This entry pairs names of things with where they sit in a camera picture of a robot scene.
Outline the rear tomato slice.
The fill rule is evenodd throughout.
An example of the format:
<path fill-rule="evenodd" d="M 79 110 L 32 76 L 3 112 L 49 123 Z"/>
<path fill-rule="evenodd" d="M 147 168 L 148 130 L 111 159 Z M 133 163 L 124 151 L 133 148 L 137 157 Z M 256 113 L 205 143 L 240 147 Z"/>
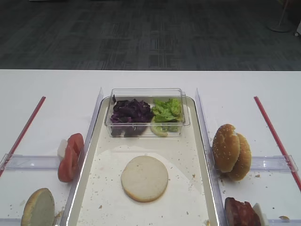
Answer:
<path fill-rule="evenodd" d="M 79 158 L 79 155 L 84 147 L 83 136 L 80 133 L 71 135 L 68 138 L 68 145 L 74 149 L 74 151 L 77 155 L 77 158 Z"/>

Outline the white tomato pusher block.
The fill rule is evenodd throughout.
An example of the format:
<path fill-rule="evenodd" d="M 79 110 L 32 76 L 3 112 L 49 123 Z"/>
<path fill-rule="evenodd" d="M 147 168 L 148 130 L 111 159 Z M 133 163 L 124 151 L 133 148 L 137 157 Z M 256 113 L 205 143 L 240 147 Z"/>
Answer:
<path fill-rule="evenodd" d="M 57 149 L 57 156 L 59 157 L 60 160 L 62 160 L 65 157 L 65 150 L 67 146 L 68 146 L 68 141 L 62 139 Z"/>

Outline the front tomato slice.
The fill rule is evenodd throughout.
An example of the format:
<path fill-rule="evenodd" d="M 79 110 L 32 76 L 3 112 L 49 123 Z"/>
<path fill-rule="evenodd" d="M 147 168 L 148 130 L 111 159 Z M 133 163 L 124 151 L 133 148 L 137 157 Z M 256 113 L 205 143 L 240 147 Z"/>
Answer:
<path fill-rule="evenodd" d="M 78 172 L 78 156 L 70 146 L 65 150 L 65 157 L 60 162 L 58 168 L 58 179 L 61 182 L 71 182 Z"/>

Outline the meat patty slices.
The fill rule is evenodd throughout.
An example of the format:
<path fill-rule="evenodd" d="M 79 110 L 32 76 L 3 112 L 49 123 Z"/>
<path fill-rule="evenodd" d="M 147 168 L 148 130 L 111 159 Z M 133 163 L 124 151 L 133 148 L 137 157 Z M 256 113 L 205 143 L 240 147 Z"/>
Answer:
<path fill-rule="evenodd" d="M 232 197 L 225 200 L 225 213 L 229 226 L 260 226 L 260 218 L 249 202 L 239 202 Z"/>

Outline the metal serving tray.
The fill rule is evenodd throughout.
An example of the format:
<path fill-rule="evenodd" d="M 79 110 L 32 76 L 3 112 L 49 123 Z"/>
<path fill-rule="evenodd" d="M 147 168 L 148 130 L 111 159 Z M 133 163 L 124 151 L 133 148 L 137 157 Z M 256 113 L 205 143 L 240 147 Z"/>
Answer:
<path fill-rule="evenodd" d="M 105 98 L 73 186 L 64 226 L 224 226 L 213 198 L 196 103 L 178 137 L 112 137 Z"/>

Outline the right clear long divider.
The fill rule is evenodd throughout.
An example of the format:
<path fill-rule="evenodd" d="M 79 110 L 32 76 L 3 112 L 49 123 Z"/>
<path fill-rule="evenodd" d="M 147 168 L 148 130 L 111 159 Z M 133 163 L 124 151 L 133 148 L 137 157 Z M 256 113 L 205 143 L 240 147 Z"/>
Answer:
<path fill-rule="evenodd" d="M 211 225 L 227 226 L 227 218 L 224 211 L 223 200 L 219 187 L 219 176 L 217 170 L 214 168 L 214 158 L 210 145 L 210 140 L 207 133 L 206 117 L 203 112 L 203 104 L 198 89 L 196 89 L 195 103 L 197 107 L 198 121 L 200 127 L 200 133 L 203 142 L 204 156 L 206 160 L 206 170 L 208 174 L 210 193 L 212 203 L 214 206 L 214 218 L 210 220 Z"/>

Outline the clear long divider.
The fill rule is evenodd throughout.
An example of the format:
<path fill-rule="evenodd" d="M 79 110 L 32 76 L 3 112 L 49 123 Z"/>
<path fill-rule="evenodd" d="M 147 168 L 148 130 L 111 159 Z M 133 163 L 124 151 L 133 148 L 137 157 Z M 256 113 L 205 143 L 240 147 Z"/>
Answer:
<path fill-rule="evenodd" d="M 214 158 L 210 145 L 210 140 L 207 133 L 206 117 L 203 112 L 203 104 L 198 89 L 196 89 L 195 103 L 197 107 L 198 121 L 200 127 L 200 133 L 203 142 L 204 156 L 206 160 L 206 170 L 208 174 L 210 193 L 212 203 L 214 206 L 214 218 L 210 220 L 211 225 L 227 226 L 227 218 L 224 211 L 223 200 L 219 187 L 219 176 L 217 170 L 214 168 Z"/>
<path fill-rule="evenodd" d="M 94 132 L 95 124 L 97 122 L 97 117 L 99 114 L 99 109 L 101 107 L 102 99 L 103 99 L 103 89 L 102 89 L 102 87 L 100 87 L 99 94 L 98 94 L 96 104 L 95 104 L 95 108 L 93 111 L 93 115 L 91 118 L 91 122 L 90 122 L 90 125 L 88 128 L 88 131 L 87 131 L 87 136 L 86 136 L 86 139 L 84 142 L 84 147 L 83 147 L 83 150 L 79 157 L 79 173 L 77 174 L 77 176 L 71 183 L 70 192 L 69 192 L 69 195 L 68 195 L 68 198 L 66 201 L 65 208 L 63 210 L 61 217 L 55 221 L 55 226 L 67 226 L 70 222 L 72 208 L 75 206 L 75 203 L 76 203 L 76 201 L 75 201 L 76 195 L 79 191 L 80 179 L 82 178 L 85 162 L 87 159 L 88 149 L 90 147 L 90 143 L 91 143 L 92 135 Z"/>

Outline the left red rod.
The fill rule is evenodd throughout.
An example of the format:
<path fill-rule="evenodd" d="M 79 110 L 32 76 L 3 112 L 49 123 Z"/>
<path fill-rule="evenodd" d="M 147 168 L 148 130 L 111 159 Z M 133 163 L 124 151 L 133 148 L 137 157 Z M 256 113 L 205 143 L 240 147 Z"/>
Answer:
<path fill-rule="evenodd" d="M 34 111 L 32 112 L 32 114 L 30 115 L 27 123 L 25 124 L 24 128 L 22 129 L 22 131 L 20 132 L 18 138 L 16 139 L 16 141 L 14 142 L 12 148 L 10 149 L 9 153 L 3 157 L 3 160 L 0 164 L 0 175 L 2 176 L 4 170 L 5 170 L 5 166 L 7 165 L 7 163 L 9 162 L 9 160 L 11 159 L 11 157 L 13 156 L 13 154 L 15 153 L 15 150 L 17 149 L 17 147 L 19 146 L 20 142 L 22 141 L 24 135 L 26 134 L 29 126 L 31 125 L 32 121 L 34 120 L 35 116 L 37 115 L 37 113 L 39 112 L 40 108 L 42 107 L 44 101 L 45 101 L 46 97 L 42 96 L 40 101 L 38 102 L 37 106 L 35 107 Z"/>

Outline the red rod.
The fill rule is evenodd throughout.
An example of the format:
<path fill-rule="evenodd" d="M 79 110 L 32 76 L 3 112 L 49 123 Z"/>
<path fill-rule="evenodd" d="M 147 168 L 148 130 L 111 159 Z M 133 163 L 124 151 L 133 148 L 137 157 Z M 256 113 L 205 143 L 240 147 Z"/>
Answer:
<path fill-rule="evenodd" d="M 280 140 L 273 124 L 272 124 L 272 122 L 270 121 L 269 116 L 266 113 L 261 101 L 259 100 L 259 98 L 257 96 L 254 96 L 253 98 L 254 98 L 254 100 L 255 100 L 255 102 L 256 102 L 256 104 L 257 104 L 257 106 L 258 106 L 258 108 L 259 108 L 259 110 L 260 110 L 260 112 L 263 116 L 263 118 L 265 119 L 266 124 L 267 124 L 268 128 L 270 129 L 270 131 L 272 133 L 272 136 L 273 136 L 273 138 L 274 138 L 281 154 L 284 156 L 284 158 L 286 160 L 286 163 L 288 164 L 288 166 L 290 168 L 291 174 L 292 174 L 292 176 L 293 176 L 293 178 L 294 178 L 294 180 L 295 180 L 295 182 L 296 182 L 296 184 L 297 184 L 297 186 L 300 190 L 301 189 L 301 179 L 300 179 L 300 177 L 297 173 L 297 170 L 293 168 L 292 160 L 290 160 L 290 157 L 289 157 L 286 149 L 284 148 L 284 146 L 283 146 L 283 144 L 282 144 L 282 142 L 281 142 L 281 140 Z"/>
<path fill-rule="evenodd" d="M 45 101 L 46 97 L 42 96 L 40 101 L 38 102 L 37 106 L 35 107 L 34 111 L 32 112 L 32 114 L 30 115 L 27 123 L 25 124 L 24 128 L 22 129 L 22 131 L 20 132 L 18 138 L 16 139 L 16 141 L 14 142 L 12 148 L 10 149 L 9 153 L 3 157 L 3 160 L 0 164 L 0 175 L 2 176 L 4 170 L 5 170 L 5 166 L 7 165 L 7 163 L 9 162 L 9 160 L 11 159 L 11 157 L 13 156 L 13 154 L 15 153 L 15 150 L 17 149 L 17 147 L 19 146 L 20 142 L 22 141 L 24 135 L 26 134 L 29 126 L 31 125 L 32 121 L 34 120 L 35 116 L 37 115 L 37 113 L 39 112 L 40 108 L 42 107 L 44 101 Z"/>

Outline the white floor stand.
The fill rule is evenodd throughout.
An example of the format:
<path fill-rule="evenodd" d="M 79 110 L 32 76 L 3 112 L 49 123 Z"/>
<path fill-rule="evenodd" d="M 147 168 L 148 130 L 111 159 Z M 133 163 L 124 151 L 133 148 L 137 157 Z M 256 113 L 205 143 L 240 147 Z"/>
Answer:
<path fill-rule="evenodd" d="M 266 27 L 273 32 L 279 32 L 279 33 L 287 33 L 290 32 L 291 26 L 288 24 L 288 22 L 285 19 L 286 9 L 289 4 L 288 0 L 285 0 L 282 14 L 280 16 L 280 19 L 278 22 L 269 22 Z"/>

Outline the right red rod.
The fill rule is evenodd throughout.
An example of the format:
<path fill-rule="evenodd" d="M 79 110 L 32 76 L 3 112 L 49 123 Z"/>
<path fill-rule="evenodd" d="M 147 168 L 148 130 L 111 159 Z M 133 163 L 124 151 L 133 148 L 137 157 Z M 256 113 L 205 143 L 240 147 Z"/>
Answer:
<path fill-rule="evenodd" d="M 272 133 L 272 136 L 273 136 L 273 138 L 274 138 L 281 154 L 284 156 L 284 158 L 286 160 L 286 163 L 288 164 L 288 166 L 290 168 L 291 174 L 292 174 L 292 176 L 293 176 L 293 178 L 294 178 L 294 180 L 295 180 L 295 182 L 296 182 L 296 184 L 297 184 L 297 186 L 300 190 L 301 189 L 301 179 L 300 179 L 300 177 L 297 173 L 297 170 L 293 168 L 292 160 L 290 160 L 290 157 L 289 157 L 286 149 L 284 148 L 284 146 L 283 146 L 283 144 L 282 144 L 282 142 L 281 142 L 281 140 L 280 140 L 273 124 L 272 124 L 272 122 L 270 121 L 269 116 L 266 113 L 261 101 L 259 100 L 259 98 L 257 96 L 254 96 L 253 98 L 254 98 L 254 100 L 255 100 L 255 102 L 256 102 L 256 104 L 257 104 L 257 106 L 258 106 L 258 108 L 259 108 L 259 110 L 260 110 L 260 112 L 263 116 L 263 118 L 265 119 L 266 124 L 267 124 L 268 128 L 270 129 L 270 131 Z"/>

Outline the clear rail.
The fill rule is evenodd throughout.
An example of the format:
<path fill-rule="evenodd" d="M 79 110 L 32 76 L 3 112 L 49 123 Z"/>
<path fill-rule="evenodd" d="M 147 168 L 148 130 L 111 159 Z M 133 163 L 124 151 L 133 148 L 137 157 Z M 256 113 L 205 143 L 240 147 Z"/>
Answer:
<path fill-rule="evenodd" d="M 254 156 L 250 171 L 295 172 L 296 167 L 290 156 Z"/>
<path fill-rule="evenodd" d="M 20 226 L 21 219 L 20 218 L 1 218 L 0 226 Z"/>
<path fill-rule="evenodd" d="M 57 170 L 60 161 L 57 156 L 28 156 L 5 154 L 0 161 L 1 170 Z"/>
<path fill-rule="evenodd" d="M 300 219 L 269 219 L 269 226 L 301 226 Z"/>

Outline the upper left clear rail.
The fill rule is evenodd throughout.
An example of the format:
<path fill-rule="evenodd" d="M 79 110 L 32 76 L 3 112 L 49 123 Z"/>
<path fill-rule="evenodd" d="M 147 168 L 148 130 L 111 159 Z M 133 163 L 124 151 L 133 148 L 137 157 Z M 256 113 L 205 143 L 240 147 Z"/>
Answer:
<path fill-rule="evenodd" d="M 0 161 L 1 170 L 57 170 L 60 161 L 57 156 L 28 156 L 5 154 Z"/>

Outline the lower right clear rail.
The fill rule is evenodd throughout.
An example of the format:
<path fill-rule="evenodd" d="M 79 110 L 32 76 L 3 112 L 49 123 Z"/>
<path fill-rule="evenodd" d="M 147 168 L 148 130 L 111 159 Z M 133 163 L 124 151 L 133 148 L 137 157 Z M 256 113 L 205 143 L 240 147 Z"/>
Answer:
<path fill-rule="evenodd" d="M 269 219 L 269 226 L 301 226 L 300 219 Z"/>

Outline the lower left clear rail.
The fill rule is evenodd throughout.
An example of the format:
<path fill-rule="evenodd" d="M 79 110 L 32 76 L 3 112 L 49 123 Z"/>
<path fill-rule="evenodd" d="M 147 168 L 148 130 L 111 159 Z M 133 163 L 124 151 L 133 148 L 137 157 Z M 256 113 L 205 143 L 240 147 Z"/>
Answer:
<path fill-rule="evenodd" d="M 1 218 L 0 226 L 20 226 L 21 219 L 20 218 Z"/>

